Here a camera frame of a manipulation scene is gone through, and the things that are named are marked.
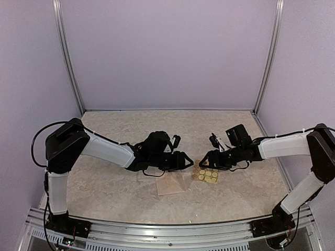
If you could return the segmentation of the brown round sticker sheet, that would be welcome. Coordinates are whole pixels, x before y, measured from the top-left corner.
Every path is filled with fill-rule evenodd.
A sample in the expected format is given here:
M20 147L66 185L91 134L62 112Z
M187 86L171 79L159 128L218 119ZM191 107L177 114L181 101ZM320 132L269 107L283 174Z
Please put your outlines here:
M207 182L210 184L217 184L219 177L219 170L212 168L204 168L199 165L200 160L194 162L192 168L191 180Z

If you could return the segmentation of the pink envelope with flap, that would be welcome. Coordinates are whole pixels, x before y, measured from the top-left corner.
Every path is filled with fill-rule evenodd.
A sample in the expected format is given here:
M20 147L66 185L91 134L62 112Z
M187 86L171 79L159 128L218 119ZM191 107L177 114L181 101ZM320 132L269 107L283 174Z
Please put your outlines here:
M173 195L186 191L181 173L167 173L155 179L158 196Z

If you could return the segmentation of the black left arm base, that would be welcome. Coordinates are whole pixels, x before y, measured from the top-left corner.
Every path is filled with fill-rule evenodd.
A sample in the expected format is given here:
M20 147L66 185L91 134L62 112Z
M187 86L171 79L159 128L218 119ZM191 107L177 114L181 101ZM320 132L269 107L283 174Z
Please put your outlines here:
M69 213L55 215L50 213L46 222L46 229L73 237L88 238L91 222L69 217Z

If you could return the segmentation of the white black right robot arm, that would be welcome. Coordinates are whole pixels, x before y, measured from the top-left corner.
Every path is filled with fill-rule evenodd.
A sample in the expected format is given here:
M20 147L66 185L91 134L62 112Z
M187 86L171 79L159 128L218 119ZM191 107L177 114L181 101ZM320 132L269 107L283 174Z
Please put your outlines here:
M201 168L234 172L237 164L275 159L283 166L290 156L308 156L309 173L293 187L273 209L273 214L291 215L319 191L334 180L334 129L323 123L308 129L275 136L252 139L243 124L226 131L230 145L224 145L215 134L210 142L215 147L199 162Z

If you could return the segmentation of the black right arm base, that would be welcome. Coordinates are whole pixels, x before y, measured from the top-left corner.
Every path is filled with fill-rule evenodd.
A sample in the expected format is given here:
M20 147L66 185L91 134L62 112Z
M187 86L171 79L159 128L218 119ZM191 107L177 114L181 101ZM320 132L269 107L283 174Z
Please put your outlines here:
M251 221L250 226L255 238L294 229L296 224L292 213L287 214L279 203L272 210L271 217Z

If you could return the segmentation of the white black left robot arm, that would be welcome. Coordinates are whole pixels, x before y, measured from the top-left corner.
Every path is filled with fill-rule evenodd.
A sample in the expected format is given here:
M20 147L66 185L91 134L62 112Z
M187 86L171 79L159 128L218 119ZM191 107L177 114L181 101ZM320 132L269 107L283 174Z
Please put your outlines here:
M149 167L156 167L163 173L174 172L194 164L185 152L177 150L180 140L178 135L154 131L132 145L102 136L78 118L59 122L59 128L45 140L50 212L56 216L67 214L68 175L81 157L109 162L131 172L145 173Z

